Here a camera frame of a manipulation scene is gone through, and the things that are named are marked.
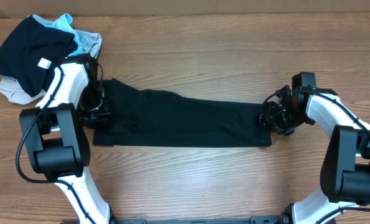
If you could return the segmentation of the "black polo shirt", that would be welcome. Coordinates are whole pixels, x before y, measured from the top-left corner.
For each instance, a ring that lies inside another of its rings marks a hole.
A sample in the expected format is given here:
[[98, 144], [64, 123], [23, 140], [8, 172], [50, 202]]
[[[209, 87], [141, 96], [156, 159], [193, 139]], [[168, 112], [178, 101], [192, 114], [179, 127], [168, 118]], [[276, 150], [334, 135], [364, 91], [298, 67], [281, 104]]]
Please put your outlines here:
[[261, 105], [186, 98], [162, 90], [137, 90], [117, 79], [103, 83], [111, 103], [97, 146], [269, 147], [271, 132], [256, 124]]

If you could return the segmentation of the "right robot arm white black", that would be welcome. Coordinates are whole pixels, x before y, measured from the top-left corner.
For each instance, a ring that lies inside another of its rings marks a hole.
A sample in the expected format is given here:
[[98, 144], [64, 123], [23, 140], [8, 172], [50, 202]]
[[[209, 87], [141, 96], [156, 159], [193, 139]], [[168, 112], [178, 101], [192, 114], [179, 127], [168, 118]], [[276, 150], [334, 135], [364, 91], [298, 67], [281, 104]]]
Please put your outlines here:
[[282, 223], [334, 223], [347, 211], [370, 212], [370, 124], [361, 121], [331, 89], [284, 86], [266, 98], [257, 122], [288, 135], [303, 123], [318, 124], [330, 142], [320, 171], [320, 185], [306, 199], [289, 206]]

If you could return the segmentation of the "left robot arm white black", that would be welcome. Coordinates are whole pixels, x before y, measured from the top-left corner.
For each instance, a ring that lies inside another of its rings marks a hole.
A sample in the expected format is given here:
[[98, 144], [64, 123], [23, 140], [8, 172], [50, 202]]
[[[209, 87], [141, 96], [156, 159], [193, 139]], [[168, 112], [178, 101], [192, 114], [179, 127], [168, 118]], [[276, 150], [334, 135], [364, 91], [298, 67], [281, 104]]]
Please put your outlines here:
[[78, 215], [79, 223], [113, 223], [111, 207], [98, 192], [90, 174], [90, 144], [85, 128], [106, 126], [111, 117], [104, 95], [103, 69], [90, 54], [70, 56], [51, 66], [53, 80], [34, 108], [22, 110], [22, 139], [16, 152], [16, 170], [23, 173], [22, 149], [44, 184], [55, 184]]

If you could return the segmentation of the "light denim jeans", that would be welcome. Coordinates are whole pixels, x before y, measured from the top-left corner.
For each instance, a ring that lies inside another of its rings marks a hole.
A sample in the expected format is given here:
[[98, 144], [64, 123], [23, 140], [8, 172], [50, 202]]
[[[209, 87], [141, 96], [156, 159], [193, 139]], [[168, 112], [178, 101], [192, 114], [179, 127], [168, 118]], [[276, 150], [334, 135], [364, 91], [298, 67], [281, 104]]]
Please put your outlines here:
[[80, 38], [83, 54], [90, 54], [93, 58], [98, 58], [102, 46], [102, 37], [99, 33], [76, 30]]

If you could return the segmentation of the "beige folded garment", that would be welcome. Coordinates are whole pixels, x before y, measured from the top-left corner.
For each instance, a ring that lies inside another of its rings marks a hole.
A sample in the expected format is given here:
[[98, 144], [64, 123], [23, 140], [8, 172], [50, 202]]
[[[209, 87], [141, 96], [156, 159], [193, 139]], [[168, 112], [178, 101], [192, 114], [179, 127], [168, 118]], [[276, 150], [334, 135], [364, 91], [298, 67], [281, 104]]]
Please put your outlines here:
[[27, 105], [41, 97], [43, 97], [46, 92], [41, 90], [38, 95], [30, 96], [27, 94], [20, 84], [11, 78], [2, 78], [0, 81], [0, 93], [4, 95], [7, 100], [11, 103], [18, 105]]

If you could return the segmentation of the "folded black garment on pile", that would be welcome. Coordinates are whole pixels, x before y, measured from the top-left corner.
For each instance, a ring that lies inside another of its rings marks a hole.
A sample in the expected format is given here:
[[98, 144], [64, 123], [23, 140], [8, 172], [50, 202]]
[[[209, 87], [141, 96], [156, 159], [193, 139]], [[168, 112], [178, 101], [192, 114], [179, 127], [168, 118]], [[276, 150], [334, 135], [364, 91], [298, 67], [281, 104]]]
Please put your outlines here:
[[30, 96], [49, 87], [53, 73], [39, 66], [41, 59], [54, 64], [74, 52], [75, 35], [45, 27], [33, 17], [24, 19], [0, 46], [0, 75], [17, 80]]

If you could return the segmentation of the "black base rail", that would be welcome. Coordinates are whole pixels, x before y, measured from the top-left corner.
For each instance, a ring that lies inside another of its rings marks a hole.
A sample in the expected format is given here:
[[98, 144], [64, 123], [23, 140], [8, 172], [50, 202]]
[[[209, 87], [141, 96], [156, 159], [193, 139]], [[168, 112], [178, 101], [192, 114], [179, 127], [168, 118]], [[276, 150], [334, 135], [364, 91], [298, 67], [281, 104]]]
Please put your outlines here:
[[234, 219], [203, 219], [203, 220], [145, 220], [145, 219], [114, 219], [110, 224], [291, 224], [292, 219], [286, 213], [282, 216], [251, 216], [250, 218]]

